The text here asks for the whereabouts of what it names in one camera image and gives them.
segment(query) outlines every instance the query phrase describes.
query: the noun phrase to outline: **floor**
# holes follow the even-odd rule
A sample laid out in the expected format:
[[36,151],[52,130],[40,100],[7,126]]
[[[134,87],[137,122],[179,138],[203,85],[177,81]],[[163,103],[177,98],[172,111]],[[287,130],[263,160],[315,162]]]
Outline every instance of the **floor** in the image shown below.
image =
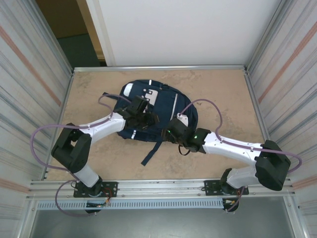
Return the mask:
[[244,197],[235,214],[222,209],[105,210],[68,217],[38,211],[32,238],[294,238],[282,197]]
[[[104,92],[119,94],[121,87],[135,79],[153,79],[173,86],[191,100],[206,98],[214,101],[223,115],[220,134],[238,140],[263,142],[258,121],[241,70],[169,70],[169,71],[116,71],[77,72],[71,87],[63,123],[85,124],[109,114],[97,103]],[[115,100],[105,99],[114,106]],[[195,104],[199,115],[198,127],[214,130],[219,116],[212,105]],[[103,179],[199,179],[219,178],[227,168],[247,166],[220,156],[190,153],[181,156],[177,145],[164,142],[149,163],[140,163],[154,144],[123,140],[112,134],[90,150],[89,165]],[[52,165],[58,165],[55,159]],[[72,177],[63,171],[51,170],[49,180]]]
[[59,38],[57,41],[72,68],[100,66],[89,34]]

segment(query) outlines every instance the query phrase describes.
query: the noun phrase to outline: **wooden floor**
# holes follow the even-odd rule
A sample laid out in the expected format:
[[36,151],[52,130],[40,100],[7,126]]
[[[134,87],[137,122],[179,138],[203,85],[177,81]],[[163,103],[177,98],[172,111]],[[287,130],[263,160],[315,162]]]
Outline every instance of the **wooden floor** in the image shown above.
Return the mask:
[[[172,70],[77,72],[71,87],[63,123],[85,124],[109,114],[97,103],[103,92],[119,94],[121,87],[135,79],[153,79],[179,89],[191,100],[214,101],[223,115],[220,134],[238,140],[263,142],[249,91],[241,70]],[[115,100],[104,99],[114,106]],[[211,104],[197,102],[198,127],[215,130],[219,124],[217,111]],[[89,165],[103,179],[200,179],[218,178],[227,168],[246,164],[219,155],[190,153],[181,156],[177,145],[164,142],[149,163],[140,163],[154,143],[124,140],[116,133],[90,150]],[[66,172],[50,170],[47,179],[66,180]]]

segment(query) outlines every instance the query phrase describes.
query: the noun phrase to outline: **backpack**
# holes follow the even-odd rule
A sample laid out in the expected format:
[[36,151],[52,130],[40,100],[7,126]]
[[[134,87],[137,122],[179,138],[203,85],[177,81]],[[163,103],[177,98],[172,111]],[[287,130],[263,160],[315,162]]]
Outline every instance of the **backpack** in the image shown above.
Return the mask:
[[[135,96],[146,98],[150,104],[148,110],[152,110],[152,112],[158,116],[159,123],[149,126],[145,130],[127,128],[117,133],[124,139],[156,142],[152,151],[148,153],[141,163],[145,166],[163,142],[162,130],[166,128],[169,121],[172,120],[173,117],[176,117],[191,101],[179,90],[151,79],[135,80],[127,83],[122,87],[120,96],[130,101],[132,101]],[[109,97],[117,100],[114,110],[125,108],[129,104],[121,98],[115,96]],[[184,114],[188,118],[188,126],[195,130],[198,122],[198,114],[195,106],[190,106]]]

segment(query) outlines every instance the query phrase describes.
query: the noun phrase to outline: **white wall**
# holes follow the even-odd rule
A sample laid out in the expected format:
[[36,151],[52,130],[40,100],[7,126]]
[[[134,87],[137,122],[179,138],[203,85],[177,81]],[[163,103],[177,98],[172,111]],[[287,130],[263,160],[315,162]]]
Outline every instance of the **white wall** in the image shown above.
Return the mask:
[[108,65],[245,64],[280,0],[87,0]]

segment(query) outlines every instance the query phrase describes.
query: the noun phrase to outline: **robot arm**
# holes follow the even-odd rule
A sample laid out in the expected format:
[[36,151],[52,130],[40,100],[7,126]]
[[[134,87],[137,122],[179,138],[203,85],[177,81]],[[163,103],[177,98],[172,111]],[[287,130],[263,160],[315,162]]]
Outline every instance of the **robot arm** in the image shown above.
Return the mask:
[[248,143],[221,136],[222,140],[251,149],[233,146],[220,141],[210,130],[197,128],[194,131],[188,128],[184,117],[185,115],[180,115],[169,122],[163,132],[165,140],[179,144],[191,152],[219,154],[249,165],[242,169],[227,169],[220,180],[223,191],[259,183],[271,190],[282,190],[291,165],[289,159],[285,155],[254,150],[281,151],[275,142],[267,140],[264,144]]
[[[108,115],[92,123],[80,125],[85,129],[63,129],[51,155],[84,184],[87,194],[97,196],[101,190],[102,179],[87,163],[91,145],[125,128],[145,129],[156,124],[158,117],[147,111],[147,105],[147,100],[137,96],[128,107],[113,112],[112,117]],[[90,127],[106,118],[109,118],[107,122]]]

